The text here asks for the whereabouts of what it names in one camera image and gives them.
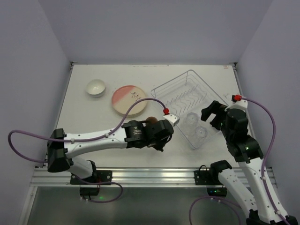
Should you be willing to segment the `cream plate orange patch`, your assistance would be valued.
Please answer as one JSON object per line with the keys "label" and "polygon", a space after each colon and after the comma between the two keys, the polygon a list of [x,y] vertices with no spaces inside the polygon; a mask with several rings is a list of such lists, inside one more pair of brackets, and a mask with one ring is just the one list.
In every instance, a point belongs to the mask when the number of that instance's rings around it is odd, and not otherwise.
{"label": "cream plate orange patch", "polygon": [[137,86],[122,86],[119,89],[117,89],[112,95],[112,107],[119,114],[125,115],[127,110],[135,102],[146,97],[146,93]]}

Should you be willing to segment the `clear glass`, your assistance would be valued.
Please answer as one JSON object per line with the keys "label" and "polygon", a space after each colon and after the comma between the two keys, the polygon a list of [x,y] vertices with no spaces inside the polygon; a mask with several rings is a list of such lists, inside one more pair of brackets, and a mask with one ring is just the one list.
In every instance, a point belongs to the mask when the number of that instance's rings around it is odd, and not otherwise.
{"label": "clear glass", "polygon": [[198,114],[194,112],[190,112],[186,116],[185,125],[189,128],[195,128],[197,127],[198,121],[199,121]]}
{"label": "clear glass", "polygon": [[205,127],[199,126],[195,129],[195,140],[197,142],[202,142],[208,136],[208,131]]}

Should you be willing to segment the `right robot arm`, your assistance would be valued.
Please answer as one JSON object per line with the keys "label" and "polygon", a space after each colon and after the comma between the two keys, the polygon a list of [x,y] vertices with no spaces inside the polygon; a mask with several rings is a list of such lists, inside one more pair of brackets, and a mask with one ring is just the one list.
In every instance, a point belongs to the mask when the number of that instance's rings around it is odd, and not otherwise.
{"label": "right robot arm", "polygon": [[258,141],[248,134],[246,108],[244,99],[231,106],[214,100],[201,110],[202,121],[215,115],[210,124],[222,132],[228,151],[242,169],[249,187],[237,178],[226,160],[210,165],[212,179],[229,190],[242,208],[248,225],[296,225],[297,218],[284,209],[272,186]]}

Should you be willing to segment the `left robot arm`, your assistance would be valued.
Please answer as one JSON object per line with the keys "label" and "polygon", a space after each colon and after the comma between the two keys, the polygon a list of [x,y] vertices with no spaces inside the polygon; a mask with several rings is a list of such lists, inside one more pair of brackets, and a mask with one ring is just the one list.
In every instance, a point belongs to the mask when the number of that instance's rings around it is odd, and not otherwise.
{"label": "left robot arm", "polygon": [[131,120],[117,130],[105,130],[84,134],[67,134],[62,128],[52,132],[47,143],[47,171],[49,173],[70,172],[81,182],[96,183],[96,165],[80,156],[99,150],[152,147],[163,151],[171,140],[174,125],[168,119],[151,122]]}

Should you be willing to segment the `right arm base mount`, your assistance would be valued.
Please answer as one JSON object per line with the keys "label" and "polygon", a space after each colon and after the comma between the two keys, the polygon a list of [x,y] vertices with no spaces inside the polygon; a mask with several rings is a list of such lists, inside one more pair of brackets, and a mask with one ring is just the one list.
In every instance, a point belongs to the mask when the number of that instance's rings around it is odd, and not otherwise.
{"label": "right arm base mount", "polygon": [[226,197],[227,188],[217,179],[213,178],[206,165],[201,165],[194,171],[195,185],[205,186],[209,196]]}

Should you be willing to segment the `aluminium mounting rail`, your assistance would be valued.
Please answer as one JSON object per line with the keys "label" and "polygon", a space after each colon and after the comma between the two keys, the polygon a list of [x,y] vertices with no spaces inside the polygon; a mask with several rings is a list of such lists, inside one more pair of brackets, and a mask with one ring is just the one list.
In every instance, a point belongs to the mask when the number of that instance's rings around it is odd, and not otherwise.
{"label": "aluminium mounting rail", "polygon": [[[192,188],[195,186],[194,171],[197,168],[109,168],[112,181],[125,188]],[[49,173],[46,168],[36,168],[32,175],[31,187],[71,186],[71,173]]]}

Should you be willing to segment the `cream plate green patch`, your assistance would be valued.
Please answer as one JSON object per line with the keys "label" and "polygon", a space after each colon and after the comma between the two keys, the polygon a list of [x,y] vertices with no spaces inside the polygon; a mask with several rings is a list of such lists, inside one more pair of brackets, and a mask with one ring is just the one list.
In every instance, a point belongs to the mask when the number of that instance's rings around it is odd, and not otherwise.
{"label": "cream plate green patch", "polygon": [[[143,108],[142,110],[139,110],[139,111],[136,111],[136,110],[132,109],[132,110],[127,114],[127,117],[130,117],[130,118],[132,118],[132,117],[137,117],[137,116],[143,114],[145,110],[146,110],[146,108]],[[123,111],[123,112],[116,111],[116,113],[117,113],[118,115],[120,115],[120,116],[126,115],[126,111]]]}

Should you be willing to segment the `black mug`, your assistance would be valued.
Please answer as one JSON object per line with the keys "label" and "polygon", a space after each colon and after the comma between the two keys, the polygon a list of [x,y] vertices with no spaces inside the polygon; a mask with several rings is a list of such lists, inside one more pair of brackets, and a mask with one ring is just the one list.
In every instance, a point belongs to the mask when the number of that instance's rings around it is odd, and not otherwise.
{"label": "black mug", "polygon": [[156,117],[148,117],[145,121],[147,126],[150,126],[151,124],[155,124],[158,122]]}

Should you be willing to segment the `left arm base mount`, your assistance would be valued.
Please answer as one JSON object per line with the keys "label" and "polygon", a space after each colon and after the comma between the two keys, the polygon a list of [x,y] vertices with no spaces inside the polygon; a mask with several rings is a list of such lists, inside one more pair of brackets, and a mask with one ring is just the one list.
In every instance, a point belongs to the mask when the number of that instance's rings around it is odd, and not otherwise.
{"label": "left arm base mount", "polygon": [[85,179],[78,179],[75,175],[71,175],[71,185],[89,185],[89,187],[79,188],[81,197],[88,197],[90,200],[92,196],[97,196],[100,192],[101,185],[110,185],[113,177],[111,170],[96,170],[92,176]]}

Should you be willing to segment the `cream plate yellow patch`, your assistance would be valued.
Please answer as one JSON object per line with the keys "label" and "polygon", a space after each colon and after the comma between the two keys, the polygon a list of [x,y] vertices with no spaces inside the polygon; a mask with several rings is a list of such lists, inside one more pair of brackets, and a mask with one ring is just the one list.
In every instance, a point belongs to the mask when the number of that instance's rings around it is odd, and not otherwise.
{"label": "cream plate yellow patch", "polygon": [[[122,114],[120,112],[116,112],[119,116],[121,117],[124,117],[125,114]],[[137,112],[137,113],[129,113],[126,117],[127,118],[135,118],[135,117],[138,117],[140,115],[142,115],[144,113],[144,110],[143,111],[140,111],[140,112]]]}

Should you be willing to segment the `white ceramic bowl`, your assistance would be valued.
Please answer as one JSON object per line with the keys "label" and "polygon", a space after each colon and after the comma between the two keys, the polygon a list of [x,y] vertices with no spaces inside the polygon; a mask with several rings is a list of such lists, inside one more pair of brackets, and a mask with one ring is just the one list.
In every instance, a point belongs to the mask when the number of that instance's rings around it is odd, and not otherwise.
{"label": "white ceramic bowl", "polygon": [[103,96],[106,90],[106,84],[100,79],[91,80],[85,88],[86,93],[94,98],[99,98]]}

